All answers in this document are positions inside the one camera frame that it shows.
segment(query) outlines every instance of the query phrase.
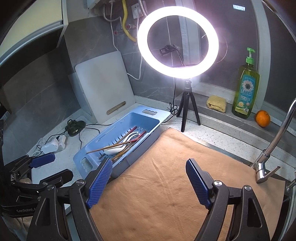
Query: tripod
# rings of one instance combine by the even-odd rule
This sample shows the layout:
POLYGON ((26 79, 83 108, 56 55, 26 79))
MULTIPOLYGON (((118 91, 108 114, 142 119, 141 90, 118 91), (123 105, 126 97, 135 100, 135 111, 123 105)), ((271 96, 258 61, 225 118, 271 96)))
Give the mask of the tripod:
POLYGON ((194 112, 195 112, 197 124, 200 126, 200 117, 198 115, 198 110, 197 110, 195 98, 194 98, 193 93, 192 93, 191 81, 186 80, 185 81, 184 92, 183 92, 182 99, 181 99, 180 106, 179 106, 179 110, 178 110, 178 113, 176 115, 177 117, 179 117, 180 114, 181 114, 182 108, 184 107, 183 116, 182 116, 181 132, 184 132, 184 130, 185 130, 187 112, 188 112, 188 104, 189 104, 189 97, 190 97, 192 105, 193 105, 193 109, 194 109, 194 112))

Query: white ceramic spoon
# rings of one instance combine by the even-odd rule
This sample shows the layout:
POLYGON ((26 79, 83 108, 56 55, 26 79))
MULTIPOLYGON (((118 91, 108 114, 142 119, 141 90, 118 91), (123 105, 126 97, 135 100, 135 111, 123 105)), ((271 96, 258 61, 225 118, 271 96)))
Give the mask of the white ceramic spoon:
MULTIPOLYGON (((126 142, 126 141, 130 141, 133 137, 135 136, 138 136, 140 135, 139 132, 136 131, 136 133, 131 133, 130 135, 128 135, 124 140, 123 142, 126 142)), ((111 148, 108 148, 108 149, 105 149, 104 150, 104 153, 106 155, 114 155, 114 154, 117 154, 121 151, 123 151, 123 149, 126 147, 127 144, 124 144, 124 145, 121 145, 121 146, 117 146, 117 147, 111 147, 111 148)))

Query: orange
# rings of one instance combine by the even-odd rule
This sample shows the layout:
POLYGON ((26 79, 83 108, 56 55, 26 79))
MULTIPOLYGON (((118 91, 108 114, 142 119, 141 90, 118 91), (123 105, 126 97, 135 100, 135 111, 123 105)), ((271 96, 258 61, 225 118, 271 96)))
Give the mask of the orange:
POLYGON ((270 116, 265 110, 259 110, 255 116, 255 120, 261 127, 267 127, 270 123, 270 116))

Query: sunflower label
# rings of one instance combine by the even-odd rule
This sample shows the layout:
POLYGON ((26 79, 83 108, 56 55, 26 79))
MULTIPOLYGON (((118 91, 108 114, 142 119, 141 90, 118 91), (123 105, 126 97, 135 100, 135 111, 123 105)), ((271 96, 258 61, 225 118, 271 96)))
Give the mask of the sunflower label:
POLYGON ((250 110, 250 105, 254 96, 255 78, 244 74, 242 77, 239 97, 235 111, 247 115, 250 110))

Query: sponge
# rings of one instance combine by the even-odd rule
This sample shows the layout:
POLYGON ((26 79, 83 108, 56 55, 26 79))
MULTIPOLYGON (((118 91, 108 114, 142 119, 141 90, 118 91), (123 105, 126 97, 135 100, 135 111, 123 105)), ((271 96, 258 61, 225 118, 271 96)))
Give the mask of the sponge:
POLYGON ((222 97, 211 95, 207 100, 207 107, 225 113, 226 100, 222 97))

